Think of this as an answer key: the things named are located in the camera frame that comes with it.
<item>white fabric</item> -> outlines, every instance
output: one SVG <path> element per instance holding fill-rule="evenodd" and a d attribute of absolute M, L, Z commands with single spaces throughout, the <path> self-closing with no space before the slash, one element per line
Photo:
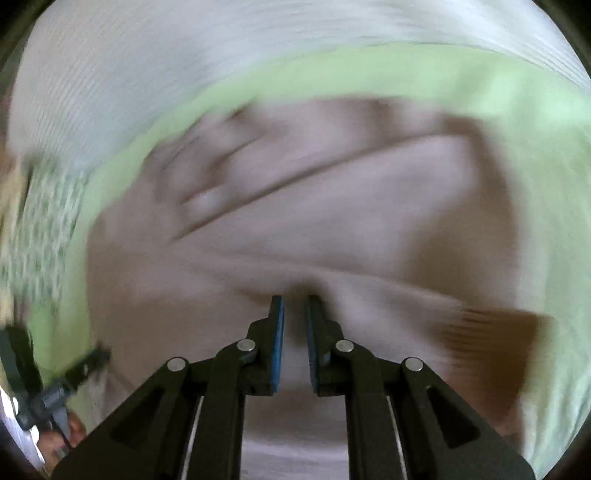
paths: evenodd
<path fill-rule="evenodd" d="M 165 111 L 241 69 L 390 41 L 487 48 L 591 89 L 531 0 L 58 0 L 25 49 L 9 147 L 93 168 Z"/>

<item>green patterned fabric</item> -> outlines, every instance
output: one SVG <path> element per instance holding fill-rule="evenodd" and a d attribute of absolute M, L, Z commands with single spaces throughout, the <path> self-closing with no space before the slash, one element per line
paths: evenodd
<path fill-rule="evenodd" d="M 1 286 L 20 299 L 57 305 L 85 186 L 85 175 L 66 173 L 51 161 L 35 165 L 9 253 L 0 259 Z"/>

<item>pink fabric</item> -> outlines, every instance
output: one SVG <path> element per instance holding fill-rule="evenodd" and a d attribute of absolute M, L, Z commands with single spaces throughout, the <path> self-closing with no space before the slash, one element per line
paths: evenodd
<path fill-rule="evenodd" d="M 202 119 L 150 154 L 89 239 L 110 407 L 168 358 L 205 359 L 242 338 L 282 294 L 280 392 L 248 399 L 243 478 L 346 478 L 343 400 L 314 397 L 309 379 L 304 307 L 319 293 L 347 337 L 386 359 L 423 358 L 518 435 L 537 319 L 507 310 L 519 242 L 504 170 L 479 124 L 415 103 Z"/>

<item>human hand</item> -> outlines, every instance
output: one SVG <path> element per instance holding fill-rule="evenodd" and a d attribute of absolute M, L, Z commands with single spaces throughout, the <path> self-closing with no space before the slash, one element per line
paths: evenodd
<path fill-rule="evenodd" d="M 86 428 L 78 416 L 72 412 L 68 412 L 68 423 L 72 433 L 70 436 L 70 445 L 72 448 L 75 448 L 86 438 Z M 45 469 L 49 475 L 51 475 L 54 468 L 61 460 L 58 452 L 65 446 L 66 442 L 57 432 L 43 432 L 39 435 L 37 448 L 39 448 L 39 451 L 43 455 Z"/>

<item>green cloth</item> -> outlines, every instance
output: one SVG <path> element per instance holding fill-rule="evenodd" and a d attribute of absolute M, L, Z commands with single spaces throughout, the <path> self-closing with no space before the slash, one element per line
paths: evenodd
<path fill-rule="evenodd" d="M 438 103 L 488 121 L 505 143 L 521 183 L 515 192 L 528 245 L 523 270 L 533 282 L 520 307 L 555 318 L 540 330 L 522 392 L 527 427 L 522 453 L 540 478 L 591 406 L 591 99 L 556 73 L 496 53 L 388 44 L 308 54 L 219 82 L 161 118 L 90 179 L 66 258 L 54 367 L 64 367 L 91 346 L 85 298 L 89 228 L 133 181 L 158 141 L 177 136 L 209 110 L 230 111 L 253 100 L 351 94 Z M 73 406 L 88 419 L 82 397 Z"/>

